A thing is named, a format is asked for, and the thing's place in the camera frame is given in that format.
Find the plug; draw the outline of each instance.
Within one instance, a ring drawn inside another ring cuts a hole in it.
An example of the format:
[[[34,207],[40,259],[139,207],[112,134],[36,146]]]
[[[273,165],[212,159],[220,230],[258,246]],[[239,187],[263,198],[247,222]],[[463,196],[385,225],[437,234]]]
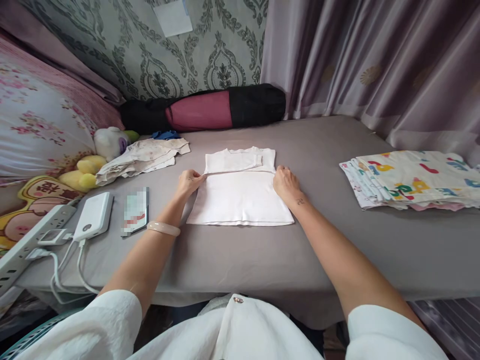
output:
[[[47,257],[51,253],[52,253],[51,251],[45,250],[44,248],[36,247],[27,255],[25,259],[28,261],[33,261],[33,260]]]

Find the white plush toy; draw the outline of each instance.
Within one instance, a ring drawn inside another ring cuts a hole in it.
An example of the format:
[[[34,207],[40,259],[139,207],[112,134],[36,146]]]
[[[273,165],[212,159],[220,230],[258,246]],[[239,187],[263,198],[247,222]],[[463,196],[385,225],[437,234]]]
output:
[[[110,126],[106,129],[98,129],[93,136],[96,154],[103,156],[107,162],[118,158],[130,145],[129,137],[118,127]]]

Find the bracelet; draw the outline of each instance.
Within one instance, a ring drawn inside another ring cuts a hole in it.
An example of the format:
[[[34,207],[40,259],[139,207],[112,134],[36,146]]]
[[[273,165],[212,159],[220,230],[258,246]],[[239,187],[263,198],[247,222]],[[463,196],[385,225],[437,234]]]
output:
[[[146,226],[149,230],[155,230],[159,233],[168,234],[177,237],[180,235],[180,229],[178,227],[166,224],[164,222],[150,221]]]

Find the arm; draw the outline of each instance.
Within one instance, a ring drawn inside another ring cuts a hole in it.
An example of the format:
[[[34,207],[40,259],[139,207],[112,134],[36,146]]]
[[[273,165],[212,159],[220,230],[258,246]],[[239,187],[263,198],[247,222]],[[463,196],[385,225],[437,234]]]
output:
[[[156,221],[179,227],[188,198],[204,180],[205,176],[200,176],[194,170],[184,171],[179,177],[178,189],[173,199]],[[175,237],[172,235],[147,229],[99,296],[110,290],[128,290],[139,299],[142,315],[145,316],[174,241]]]
[[[313,251],[340,298],[345,318],[360,305],[378,305],[425,329],[380,271],[307,199],[288,167],[279,166],[273,187],[300,222]]]

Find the woman's left hand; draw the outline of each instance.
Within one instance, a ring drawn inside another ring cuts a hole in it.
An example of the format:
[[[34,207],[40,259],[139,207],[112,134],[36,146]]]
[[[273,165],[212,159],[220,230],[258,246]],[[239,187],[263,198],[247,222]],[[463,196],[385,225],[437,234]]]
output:
[[[206,178],[206,175],[200,175],[195,170],[185,170],[178,177],[176,193],[182,197],[188,198],[199,188],[200,184],[203,183]]]

